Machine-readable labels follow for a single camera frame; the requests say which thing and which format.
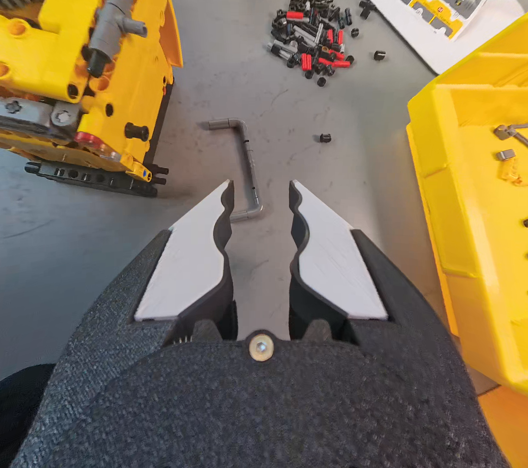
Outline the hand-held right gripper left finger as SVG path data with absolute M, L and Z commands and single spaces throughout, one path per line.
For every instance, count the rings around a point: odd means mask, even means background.
M 236 339 L 236 302 L 226 246 L 232 235 L 234 182 L 222 182 L 168 228 L 134 313 L 135 322 L 172 322 L 178 338 L 201 320 Z

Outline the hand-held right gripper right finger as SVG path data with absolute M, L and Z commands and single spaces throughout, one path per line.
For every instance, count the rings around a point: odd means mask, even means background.
M 351 320 L 388 321 L 353 226 L 298 180 L 289 182 L 289 207 L 296 247 L 290 264 L 290 339 L 301 339 L 315 320 L 326 322 L 335 339 Z

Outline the grey bent lego tube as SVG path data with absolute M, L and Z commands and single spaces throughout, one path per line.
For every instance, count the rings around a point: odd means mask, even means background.
M 252 204 L 246 210 L 233 212 L 230 216 L 231 223 L 248 221 L 257 218 L 263 211 L 263 203 L 261 201 L 257 182 L 254 154 L 251 147 L 247 124 L 238 118 L 227 118 L 208 121 L 207 127 L 210 131 L 233 129 L 237 131 L 240 137 L 242 157 L 244 161 L 244 167 L 246 168 L 247 172 L 247 181 L 251 192 Z

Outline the yellow storage bin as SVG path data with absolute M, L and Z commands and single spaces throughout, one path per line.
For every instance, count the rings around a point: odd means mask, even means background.
M 407 133 L 446 312 L 463 357 L 527 395 L 527 187 L 498 176 L 527 123 L 527 14 L 421 89 Z

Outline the heap of grey blue parts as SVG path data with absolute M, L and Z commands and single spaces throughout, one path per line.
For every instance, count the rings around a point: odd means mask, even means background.
M 527 137 L 521 133 L 522 129 L 527 129 L 527 123 L 501 124 L 493 130 L 493 133 L 501 141 L 513 138 L 527 147 Z M 521 174 L 518 167 L 518 156 L 512 148 L 501 150 L 495 156 L 500 163 L 498 176 L 501 180 L 516 187 L 527 187 L 527 175 Z

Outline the nested yellow storage bins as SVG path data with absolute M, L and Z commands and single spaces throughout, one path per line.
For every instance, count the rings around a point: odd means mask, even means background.
M 498 386 L 478 399 L 496 442 L 511 467 L 527 467 L 527 396 Z

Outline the pile of black red pins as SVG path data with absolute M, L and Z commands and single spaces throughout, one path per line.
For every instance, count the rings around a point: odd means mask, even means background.
M 289 0 L 272 18 L 265 50 L 322 89 L 337 71 L 351 69 L 355 62 L 346 49 L 348 28 L 352 38 L 359 35 L 350 7 L 335 0 Z

